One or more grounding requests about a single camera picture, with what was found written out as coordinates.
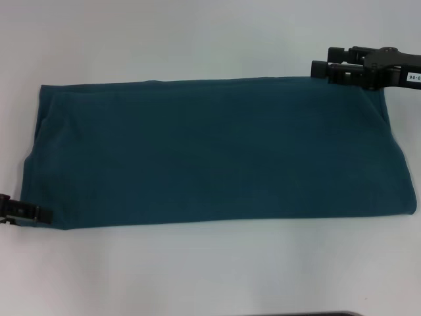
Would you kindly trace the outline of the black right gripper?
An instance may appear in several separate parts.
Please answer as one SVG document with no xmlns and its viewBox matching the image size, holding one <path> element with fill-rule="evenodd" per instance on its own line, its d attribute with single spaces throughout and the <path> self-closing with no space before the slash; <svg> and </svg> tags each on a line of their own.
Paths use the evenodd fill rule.
<svg viewBox="0 0 421 316">
<path fill-rule="evenodd" d="M 310 77 L 372 90 L 387 87 L 419 90 L 420 56 L 402 53 L 394 47 L 383 47 L 367 56 L 363 47 L 348 50 L 330 47 L 327 62 L 311 63 Z"/>
</svg>

